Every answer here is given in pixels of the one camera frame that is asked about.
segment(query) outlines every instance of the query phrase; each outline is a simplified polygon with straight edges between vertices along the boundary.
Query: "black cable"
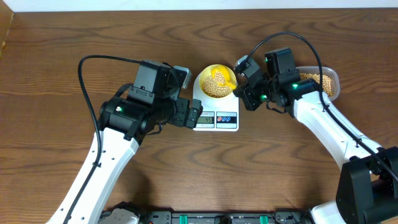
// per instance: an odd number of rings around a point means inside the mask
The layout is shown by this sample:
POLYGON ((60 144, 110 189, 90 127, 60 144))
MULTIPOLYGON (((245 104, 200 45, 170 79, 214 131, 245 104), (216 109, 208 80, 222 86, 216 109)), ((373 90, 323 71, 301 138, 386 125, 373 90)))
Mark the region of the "black cable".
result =
POLYGON ((100 129, 98 127, 98 122, 97 122, 97 118, 95 116, 95 112, 93 109, 93 105, 91 105, 91 101, 90 98, 88 97, 87 91, 86 91, 86 87, 83 81, 83 76, 81 74, 81 68, 83 67, 83 62, 86 59, 89 58, 108 58, 108 59, 113 59, 113 60, 121 60, 124 62, 132 62, 132 63, 140 63, 140 61, 137 60, 132 60, 132 59, 127 59, 127 58, 121 58, 121 57, 115 57, 115 56, 107 56, 107 55, 87 55, 85 57, 83 57, 80 62, 79 62, 79 66, 78 66, 78 76, 79 76, 79 82, 80 82, 80 87, 81 87, 81 91, 83 92, 83 96, 85 97, 88 109, 90 111, 90 115, 91 118, 93 119, 94 122, 94 128, 95 128, 95 133, 97 135, 97 145, 98 145, 98 153, 97 153, 97 157, 93 163, 93 167, 91 168, 90 172, 87 175, 86 180, 84 181, 83 185, 81 186, 79 192, 77 193, 74 201, 72 202, 72 205, 69 208, 69 211, 63 221, 64 224, 67 224, 69 222, 69 219, 71 219, 71 214, 73 212, 73 209, 76 207, 77 202, 79 201, 80 196, 82 195, 84 189, 86 188, 88 181, 91 179, 91 176, 93 175, 95 169, 97 167, 100 167, 101 164, 99 164, 100 162, 100 158, 101 158, 101 151, 102 151, 102 143, 101 143, 101 133, 100 133, 100 129))
POLYGON ((313 54, 315 55, 315 57, 317 58, 317 62, 318 62, 318 67, 319 67, 319 98, 321 101, 321 104, 323 106, 323 109, 329 114, 329 116, 336 122, 336 124, 338 126, 340 126, 351 138, 353 138, 353 140, 359 144, 363 149, 365 149, 368 153, 370 153, 370 155, 372 155, 377 161, 378 163, 380 163, 380 165, 392 176, 393 179, 395 179, 398 183, 398 176, 397 174, 390 169, 390 167, 388 167, 388 165, 372 150, 370 149, 367 145, 365 145, 365 143, 363 143, 360 139, 358 139, 346 126, 344 126, 336 117, 335 115, 329 110, 329 106, 326 105, 324 99, 323 99, 323 88, 322 88, 322 84, 323 84, 323 73, 322 73, 322 63, 321 63, 321 59, 319 58, 319 55, 317 53, 317 51, 315 50, 315 48, 313 47, 313 45, 307 41, 304 37, 302 37, 301 35, 298 35, 296 33, 293 32, 278 32, 276 34, 272 34, 268 37, 266 37, 264 40, 260 41, 254 48, 253 50, 251 50, 250 54, 248 55, 248 57, 245 59, 243 64, 246 64, 249 60, 249 58, 253 55, 253 53, 257 50, 257 48, 262 45, 265 41, 279 36, 279 35, 292 35, 294 37, 299 38, 300 40, 304 41, 312 50, 313 54))

